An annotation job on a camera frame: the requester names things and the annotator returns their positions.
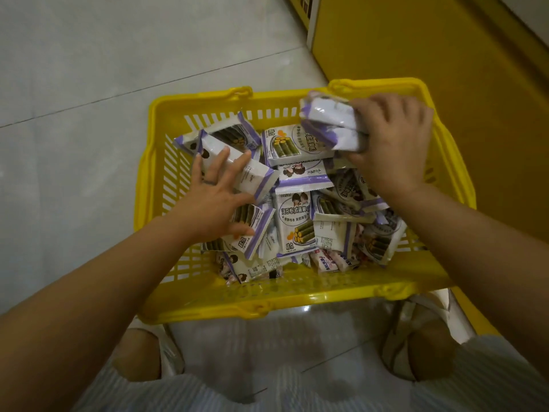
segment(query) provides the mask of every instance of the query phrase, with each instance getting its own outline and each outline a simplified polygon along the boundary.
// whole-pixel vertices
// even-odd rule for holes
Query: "tiled floor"
[[[0,0],[0,312],[132,232],[153,99],[323,86],[305,40],[286,0]],[[230,399],[289,363],[329,399],[398,407],[409,384],[374,349],[387,323],[372,299],[174,332],[188,372]]]

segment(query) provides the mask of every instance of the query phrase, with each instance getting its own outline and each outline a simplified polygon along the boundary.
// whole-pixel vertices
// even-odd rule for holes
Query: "yellow shopping basket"
[[[414,78],[334,80],[320,91],[345,98],[395,92],[416,96],[434,108],[425,84]],[[166,214],[189,188],[192,157],[172,139],[243,110],[257,131],[299,122],[299,99],[308,89],[254,93],[250,87],[163,96],[149,109],[147,147],[136,186],[134,229]],[[425,180],[456,200],[476,207],[475,191],[460,152],[435,114]],[[303,265],[285,266],[281,278],[226,286],[212,253],[188,249],[139,311],[150,324],[240,316],[259,318],[272,310],[382,296],[404,299],[452,283],[428,249],[410,230],[386,269],[361,268],[318,274]]]

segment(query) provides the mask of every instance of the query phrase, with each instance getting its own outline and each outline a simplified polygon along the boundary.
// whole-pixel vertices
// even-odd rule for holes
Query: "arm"
[[[205,179],[216,183],[227,157],[228,148]],[[0,317],[0,409],[70,408],[190,245],[253,233],[229,223],[236,207],[254,201],[232,193],[249,159],[244,154],[210,186],[201,180],[202,159],[196,157],[190,191],[171,212]]]
[[[423,182],[432,110],[390,94],[353,105],[370,129],[370,146],[349,159],[476,307],[549,378],[549,245]]]

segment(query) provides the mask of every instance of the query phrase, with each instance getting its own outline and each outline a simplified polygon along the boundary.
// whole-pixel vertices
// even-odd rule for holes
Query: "hand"
[[[230,222],[237,207],[255,202],[251,194],[233,193],[235,179],[250,161],[251,152],[247,151],[235,160],[220,177],[219,172],[228,156],[229,148],[225,147],[202,181],[202,157],[196,155],[190,175],[190,190],[169,213],[177,217],[183,231],[189,234],[190,244],[212,241],[224,235],[238,238],[240,235],[254,234],[254,230],[246,224]]]
[[[345,157],[389,205],[423,185],[433,110],[413,96],[376,94],[350,104],[369,131],[368,150]]]

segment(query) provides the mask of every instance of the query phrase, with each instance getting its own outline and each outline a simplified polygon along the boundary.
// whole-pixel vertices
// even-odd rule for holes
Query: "yellow wall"
[[[312,51],[329,80],[426,82],[478,209],[549,242],[549,54],[496,0],[321,0]]]

